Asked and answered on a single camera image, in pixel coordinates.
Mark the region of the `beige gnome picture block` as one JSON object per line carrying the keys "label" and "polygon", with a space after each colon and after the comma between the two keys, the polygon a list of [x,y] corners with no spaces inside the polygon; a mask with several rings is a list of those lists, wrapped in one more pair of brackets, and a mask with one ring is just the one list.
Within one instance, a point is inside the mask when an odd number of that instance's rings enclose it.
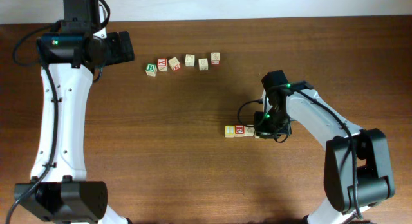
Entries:
{"label": "beige gnome picture block", "polygon": [[253,127],[244,127],[244,137],[253,137],[255,135],[255,129]]}

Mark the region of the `red letter E block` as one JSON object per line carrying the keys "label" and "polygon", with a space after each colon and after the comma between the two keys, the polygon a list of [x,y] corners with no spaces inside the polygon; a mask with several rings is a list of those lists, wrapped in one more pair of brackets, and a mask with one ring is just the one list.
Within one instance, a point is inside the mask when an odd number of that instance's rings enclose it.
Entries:
{"label": "red letter E block", "polygon": [[235,137],[244,137],[245,136],[245,126],[235,125],[234,126],[234,136]]}

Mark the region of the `yellow letter I block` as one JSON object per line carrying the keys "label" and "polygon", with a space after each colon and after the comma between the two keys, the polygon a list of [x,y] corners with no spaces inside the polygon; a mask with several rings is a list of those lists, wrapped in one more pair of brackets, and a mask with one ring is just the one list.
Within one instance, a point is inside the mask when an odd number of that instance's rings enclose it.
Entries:
{"label": "yellow letter I block", "polygon": [[225,126],[225,138],[235,137],[235,126]]}

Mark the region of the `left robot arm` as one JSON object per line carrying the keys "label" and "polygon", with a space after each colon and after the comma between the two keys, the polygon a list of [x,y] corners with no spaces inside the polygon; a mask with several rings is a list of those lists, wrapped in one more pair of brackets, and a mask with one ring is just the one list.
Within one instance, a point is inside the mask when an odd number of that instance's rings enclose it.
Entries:
{"label": "left robot arm", "polygon": [[28,183],[15,186],[15,206],[43,222],[128,223],[108,204],[102,181],[87,180],[86,103],[105,66],[133,61],[128,32],[106,32],[105,0],[63,0],[64,17],[36,40],[43,84],[41,137]]}

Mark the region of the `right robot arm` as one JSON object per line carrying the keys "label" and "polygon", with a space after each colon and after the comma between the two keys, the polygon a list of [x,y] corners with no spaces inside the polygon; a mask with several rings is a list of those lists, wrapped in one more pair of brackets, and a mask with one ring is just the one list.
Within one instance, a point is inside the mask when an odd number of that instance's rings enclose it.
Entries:
{"label": "right robot arm", "polygon": [[351,223],[395,195],[388,141],[379,129],[366,130],[329,106],[306,81],[290,83],[281,70],[261,80],[262,112],[254,115],[255,136],[281,141],[299,122],[325,150],[326,197],[303,223]]}

